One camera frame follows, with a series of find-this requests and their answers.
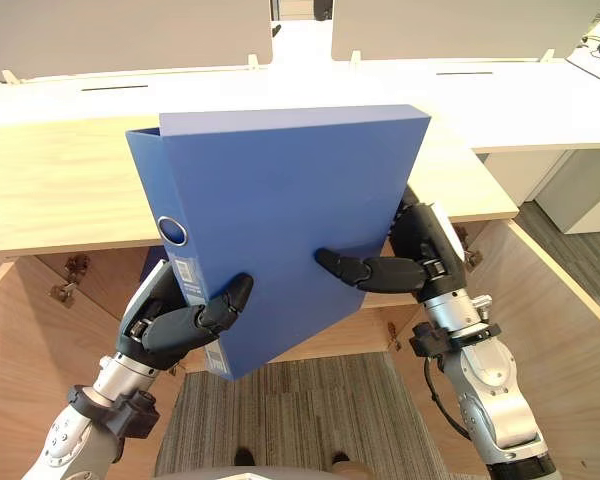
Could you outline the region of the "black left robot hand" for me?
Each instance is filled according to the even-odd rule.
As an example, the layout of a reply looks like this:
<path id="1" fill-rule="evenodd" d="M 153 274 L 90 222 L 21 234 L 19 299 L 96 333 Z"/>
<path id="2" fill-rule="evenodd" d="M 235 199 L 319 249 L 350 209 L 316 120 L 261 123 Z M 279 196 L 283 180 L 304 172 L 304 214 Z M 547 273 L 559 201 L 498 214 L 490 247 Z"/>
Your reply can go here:
<path id="1" fill-rule="evenodd" d="M 169 261 L 159 260 L 122 317 L 116 351 L 151 369 L 167 371 L 190 351 L 219 339 L 247 305 L 254 279 L 234 276 L 206 304 L 190 305 Z"/>

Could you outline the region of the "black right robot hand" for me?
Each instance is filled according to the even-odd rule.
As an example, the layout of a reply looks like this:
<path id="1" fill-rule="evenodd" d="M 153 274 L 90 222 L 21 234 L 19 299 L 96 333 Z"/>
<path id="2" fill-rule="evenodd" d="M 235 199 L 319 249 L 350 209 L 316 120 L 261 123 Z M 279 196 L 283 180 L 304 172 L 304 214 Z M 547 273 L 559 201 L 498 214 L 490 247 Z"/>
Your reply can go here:
<path id="1" fill-rule="evenodd" d="M 391 257 L 357 258 L 320 248 L 316 262 L 344 284 L 379 294 L 410 293 L 424 303 L 463 289 L 464 250 L 444 209 L 404 204 L 389 231 Z"/>

